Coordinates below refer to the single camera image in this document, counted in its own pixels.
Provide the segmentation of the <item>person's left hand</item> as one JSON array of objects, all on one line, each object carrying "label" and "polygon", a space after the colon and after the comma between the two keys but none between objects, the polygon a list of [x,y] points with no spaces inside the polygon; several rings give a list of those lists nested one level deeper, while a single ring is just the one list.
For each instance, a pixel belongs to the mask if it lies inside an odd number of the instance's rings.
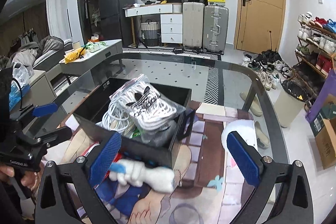
[{"label": "person's left hand", "polygon": [[1,182],[11,184],[11,178],[20,178],[20,184],[28,188],[33,194],[38,191],[39,184],[41,183],[41,174],[38,172],[25,171],[21,173],[19,171],[18,175],[12,166],[1,164]]}]

